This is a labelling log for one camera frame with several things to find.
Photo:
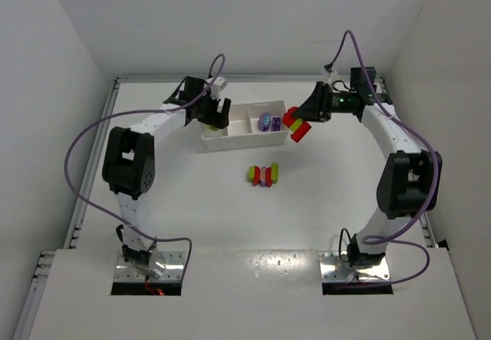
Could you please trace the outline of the red green lego stack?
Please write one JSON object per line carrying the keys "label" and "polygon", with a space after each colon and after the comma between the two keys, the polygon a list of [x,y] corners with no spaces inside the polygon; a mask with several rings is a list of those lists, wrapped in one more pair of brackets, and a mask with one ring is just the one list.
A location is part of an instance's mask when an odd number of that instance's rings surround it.
{"label": "red green lego stack", "polygon": [[311,125],[300,117],[294,117],[297,107],[290,107],[282,116],[282,123],[291,131],[290,138],[299,143],[311,130]]}

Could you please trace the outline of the purple square lego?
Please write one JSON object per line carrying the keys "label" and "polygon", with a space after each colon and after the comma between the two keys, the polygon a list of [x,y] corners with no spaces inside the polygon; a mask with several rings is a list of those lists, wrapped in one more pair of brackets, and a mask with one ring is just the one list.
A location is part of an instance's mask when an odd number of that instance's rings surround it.
{"label": "purple square lego", "polygon": [[282,119],[280,117],[272,117],[270,131],[280,131],[282,129]]}

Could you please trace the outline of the purple paw print lego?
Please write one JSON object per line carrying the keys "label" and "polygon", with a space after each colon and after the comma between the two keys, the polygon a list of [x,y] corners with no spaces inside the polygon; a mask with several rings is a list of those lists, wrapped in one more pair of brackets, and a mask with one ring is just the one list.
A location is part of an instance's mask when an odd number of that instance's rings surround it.
{"label": "purple paw print lego", "polygon": [[258,129],[261,132],[267,132],[272,126],[272,115],[262,114],[258,120]]}

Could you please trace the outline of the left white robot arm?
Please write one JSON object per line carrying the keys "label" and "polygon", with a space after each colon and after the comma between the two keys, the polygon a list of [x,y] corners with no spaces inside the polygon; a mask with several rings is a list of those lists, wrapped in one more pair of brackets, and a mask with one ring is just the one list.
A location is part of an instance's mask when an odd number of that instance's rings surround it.
{"label": "left white robot arm", "polygon": [[146,193],[156,178],[156,148],[193,120],[218,130],[229,126],[231,100],[220,97],[223,77],[186,76],[157,113],[130,127],[114,127],[108,137],[102,178],[113,192],[123,225],[117,230],[124,259],[151,274],[157,267],[157,238],[144,233],[150,215]]}

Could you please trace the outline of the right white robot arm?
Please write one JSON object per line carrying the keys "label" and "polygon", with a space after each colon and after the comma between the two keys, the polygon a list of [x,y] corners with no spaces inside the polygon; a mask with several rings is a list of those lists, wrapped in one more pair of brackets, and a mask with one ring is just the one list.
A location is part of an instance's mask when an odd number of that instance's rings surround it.
{"label": "right white robot arm", "polygon": [[377,265],[387,245],[405,234],[437,201],[443,159],[407,130],[385,91],[378,91],[375,70],[352,68],[348,91],[336,91],[332,80],[319,81],[295,119],[327,122],[332,114],[352,114],[369,130],[385,158],[376,189],[377,208],[365,227],[349,239],[351,267]]}

